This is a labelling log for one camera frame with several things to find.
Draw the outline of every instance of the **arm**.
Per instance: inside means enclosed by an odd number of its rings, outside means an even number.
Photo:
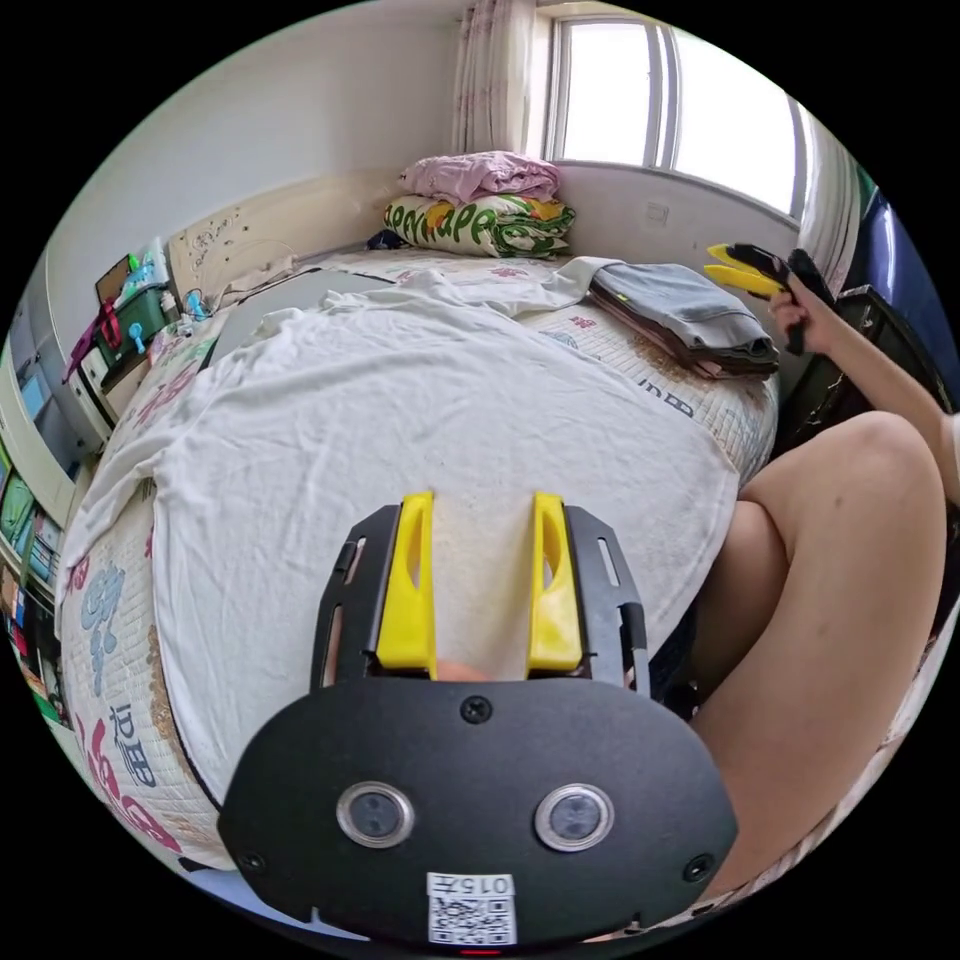
[[[947,497],[960,505],[953,418],[905,370],[835,314],[834,317],[826,355],[877,410],[899,414],[919,431],[940,467]]]

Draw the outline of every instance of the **window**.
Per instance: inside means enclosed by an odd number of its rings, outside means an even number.
[[[800,219],[801,109],[718,47],[638,17],[557,18],[546,156],[670,171]]]

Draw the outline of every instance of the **qr code label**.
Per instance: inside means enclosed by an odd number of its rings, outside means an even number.
[[[427,875],[430,942],[504,947],[517,942],[513,877]]]

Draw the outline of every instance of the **window frame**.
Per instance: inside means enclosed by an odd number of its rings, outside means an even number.
[[[624,26],[643,26],[647,35],[650,55],[650,110],[647,119],[647,135],[644,148],[644,162],[641,165],[631,163],[604,163],[584,161],[560,156],[559,145],[566,136],[567,107],[570,96],[570,49],[572,30],[586,24],[622,24]],[[646,173],[663,176],[686,183],[695,183],[705,189],[727,197],[737,199],[756,207],[781,220],[789,226],[798,227],[803,216],[808,186],[807,136],[803,124],[803,108],[789,94],[784,92],[790,117],[793,121],[795,147],[795,172],[793,195],[789,212],[778,210],[756,197],[733,190],[712,180],[705,180],[675,169],[680,146],[681,120],[681,84],[682,72],[680,56],[673,27],[643,17],[639,14],[603,14],[557,16],[551,18],[550,32],[550,75],[547,83],[547,104],[543,131],[543,156],[551,163],[563,166],[613,167],[628,170],[643,170]]]

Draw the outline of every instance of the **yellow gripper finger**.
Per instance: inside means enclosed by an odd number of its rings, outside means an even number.
[[[737,260],[730,252],[730,247],[731,244],[729,243],[715,243],[712,247],[707,247],[707,253],[715,260],[720,260],[722,263],[736,270],[742,270],[744,273],[752,274],[755,277],[764,276],[756,267],[751,267]]]
[[[572,673],[583,659],[583,644],[563,500],[538,493],[534,497],[533,524],[527,676]],[[549,585],[544,582],[547,568]]]
[[[771,280],[750,267],[727,267],[719,263],[708,263],[703,270],[714,283],[724,287],[736,287],[757,297],[769,298],[783,290],[776,280]]]
[[[433,616],[433,494],[404,497],[387,580],[377,660],[384,670],[437,679]]]

